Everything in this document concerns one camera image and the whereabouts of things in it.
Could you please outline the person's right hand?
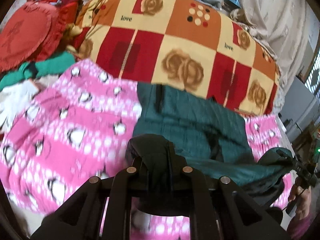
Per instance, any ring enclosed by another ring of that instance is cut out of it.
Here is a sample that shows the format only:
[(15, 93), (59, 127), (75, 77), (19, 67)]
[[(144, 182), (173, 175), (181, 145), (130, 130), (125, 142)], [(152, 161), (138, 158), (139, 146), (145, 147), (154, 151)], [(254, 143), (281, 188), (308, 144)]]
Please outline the person's right hand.
[(302, 180), (297, 177), (293, 187), (291, 188), (291, 192), (288, 197), (288, 201), (291, 202), (295, 200), (296, 197), (299, 196), (299, 201), (297, 204), (295, 219), (302, 220), (309, 215), (310, 205), (311, 205), (311, 187), (307, 189), (303, 189), (300, 185)]

